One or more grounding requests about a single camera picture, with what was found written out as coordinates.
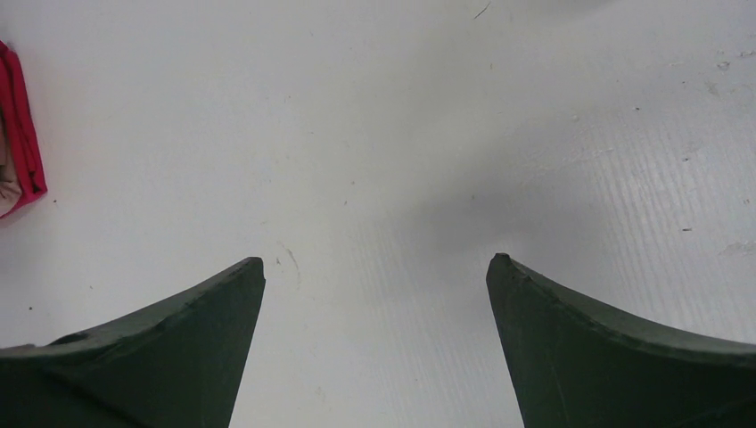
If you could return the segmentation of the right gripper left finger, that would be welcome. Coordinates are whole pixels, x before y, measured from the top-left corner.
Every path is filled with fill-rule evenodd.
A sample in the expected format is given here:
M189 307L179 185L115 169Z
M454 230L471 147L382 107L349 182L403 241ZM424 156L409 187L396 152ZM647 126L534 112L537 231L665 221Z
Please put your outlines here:
M265 286L247 258L110 322L2 349L2 426L228 426Z

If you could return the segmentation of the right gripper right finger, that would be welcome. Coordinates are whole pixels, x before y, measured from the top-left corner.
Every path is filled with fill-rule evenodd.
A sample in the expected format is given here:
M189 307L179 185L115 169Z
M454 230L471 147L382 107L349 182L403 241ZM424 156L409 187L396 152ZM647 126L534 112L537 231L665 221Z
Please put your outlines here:
M635 316L504 253L486 284L526 426L754 426L753 345Z

